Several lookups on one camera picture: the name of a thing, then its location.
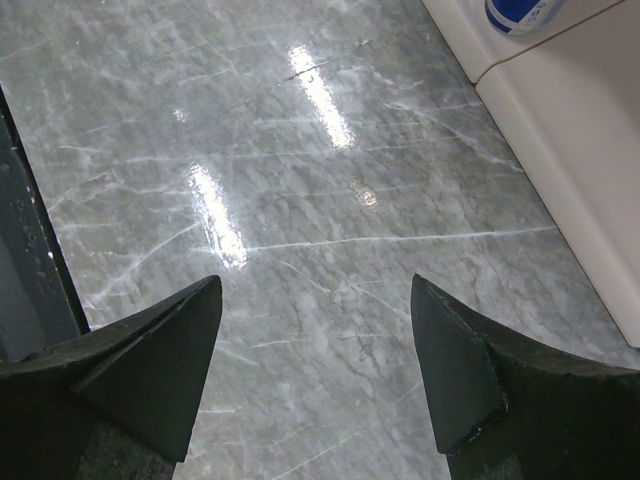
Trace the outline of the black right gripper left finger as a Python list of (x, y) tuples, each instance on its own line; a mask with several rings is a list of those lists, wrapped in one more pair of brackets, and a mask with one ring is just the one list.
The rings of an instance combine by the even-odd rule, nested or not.
[(222, 316), (211, 275), (1, 366), (5, 479), (169, 479), (188, 451)]

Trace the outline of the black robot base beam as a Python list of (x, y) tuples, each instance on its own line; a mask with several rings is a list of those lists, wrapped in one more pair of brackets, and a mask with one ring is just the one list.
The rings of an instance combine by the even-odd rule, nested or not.
[(1, 359), (90, 331), (5, 98), (1, 99)]

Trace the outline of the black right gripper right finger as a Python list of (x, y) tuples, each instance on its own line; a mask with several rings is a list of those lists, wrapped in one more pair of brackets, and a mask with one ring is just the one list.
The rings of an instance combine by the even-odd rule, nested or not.
[(635, 479), (639, 374), (549, 347), (421, 276), (415, 348), (455, 479)]

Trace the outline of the blue energy drink can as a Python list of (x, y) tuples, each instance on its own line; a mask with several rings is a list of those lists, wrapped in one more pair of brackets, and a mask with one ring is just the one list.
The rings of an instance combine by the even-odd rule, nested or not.
[(537, 33), (554, 19), (565, 0), (485, 0), (490, 24), (505, 35)]

